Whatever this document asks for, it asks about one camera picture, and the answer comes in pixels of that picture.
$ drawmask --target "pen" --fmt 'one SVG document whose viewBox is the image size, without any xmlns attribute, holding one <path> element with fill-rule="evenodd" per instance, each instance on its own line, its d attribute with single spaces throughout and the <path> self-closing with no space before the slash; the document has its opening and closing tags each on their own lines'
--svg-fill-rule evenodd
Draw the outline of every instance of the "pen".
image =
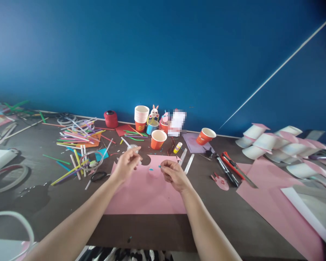
<svg viewBox="0 0 326 261">
<path fill-rule="evenodd" d="M 239 187 L 239 183 L 237 181 L 237 179 L 235 178 L 235 176 L 229 172 L 229 170 L 227 169 L 227 167 L 224 165 L 224 163 L 221 161 L 221 158 L 218 154 L 216 154 L 216 159 L 219 162 L 221 168 L 224 170 L 224 172 L 226 173 L 227 177 L 229 178 L 229 180 L 232 182 L 232 184 L 235 187 Z"/>
</svg>

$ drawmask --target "drinking straw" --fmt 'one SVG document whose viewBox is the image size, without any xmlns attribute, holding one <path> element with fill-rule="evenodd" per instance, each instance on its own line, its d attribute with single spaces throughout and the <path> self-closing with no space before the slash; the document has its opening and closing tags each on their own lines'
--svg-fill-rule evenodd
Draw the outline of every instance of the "drinking straw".
<svg viewBox="0 0 326 261">
<path fill-rule="evenodd" d="M 67 164 L 67 165 L 70 165 L 69 162 L 63 161 L 63 160 L 61 160 L 61 159 L 56 159 L 56 158 L 53 158 L 53 157 L 51 157 L 51 156 L 47 156 L 47 155 L 45 155 L 45 154 L 42 154 L 42 156 L 45 156 L 45 157 L 48 157 L 48 158 L 50 158 L 50 159 L 53 159 L 53 160 L 56 160 L 56 161 L 59 161 L 59 162 L 65 163 L 65 164 Z"/>
</svg>

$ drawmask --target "red thread spool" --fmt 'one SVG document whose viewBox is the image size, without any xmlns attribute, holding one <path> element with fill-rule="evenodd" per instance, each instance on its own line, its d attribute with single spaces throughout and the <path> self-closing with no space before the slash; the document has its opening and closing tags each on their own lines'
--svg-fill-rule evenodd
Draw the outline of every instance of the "red thread spool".
<svg viewBox="0 0 326 261">
<path fill-rule="evenodd" d="M 117 121 L 117 114 L 114 111 L 107 111 L 104 113 L 105 123 L 106 126 L 109 128 L 117 128 L 118 121 Z"/>
</svg>

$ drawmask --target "wire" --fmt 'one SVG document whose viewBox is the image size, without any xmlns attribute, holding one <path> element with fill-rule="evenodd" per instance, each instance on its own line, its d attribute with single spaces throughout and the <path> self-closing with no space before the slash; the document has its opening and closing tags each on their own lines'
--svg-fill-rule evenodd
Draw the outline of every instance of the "wire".
<svg viewBox="0 0 326 261">
<path fill-rule="evenodd" d="M 14 218 L 17 218 L 22 225 L 24 226 L 24 228 L 26 229 L 28 236 L 29 236 L 29 247 L 24 250 L 22 253 L 20 253 L 19 255 L 15 256 L 14 258 L 10 259 L 10 261 L 14 261 L 17 258 L 19 258 L 20 256 L 24 255 L 25 253 L 27 253 L 28 251 L 30 251 L 34 245 L 34 232 L 32 227 L 30 226 L 29 222 L 25 219 L 25 217 L 23 217 L 21 214 L 14 212 L 14 211 L 0 211 L 0 216 L 12 216 Z"/>
</svg>

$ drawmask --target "pink cardstock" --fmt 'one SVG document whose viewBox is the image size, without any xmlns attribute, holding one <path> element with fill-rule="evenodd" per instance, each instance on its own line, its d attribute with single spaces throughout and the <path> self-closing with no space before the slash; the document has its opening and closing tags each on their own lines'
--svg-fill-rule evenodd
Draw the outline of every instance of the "pink cardstock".
<svg viewBox="0 0 326 261">
<path fill-rule="evenodd" d="M 280 191 L 304 184 L 264 157 L 255 160 L 248 176 L 258 189 L 242 182 L 237 193 L 308 261 L 323 261 L 321 238 Z"/>
<path fill-rule="evenodd" d="M 164 160 L 177 162 L 176 156 L 148 155 L 148 166 L 139 165 L 111 199 L 105 215 L 186 214 L 181 195 L 164 180 L 160 165 Z"/>
</svg>

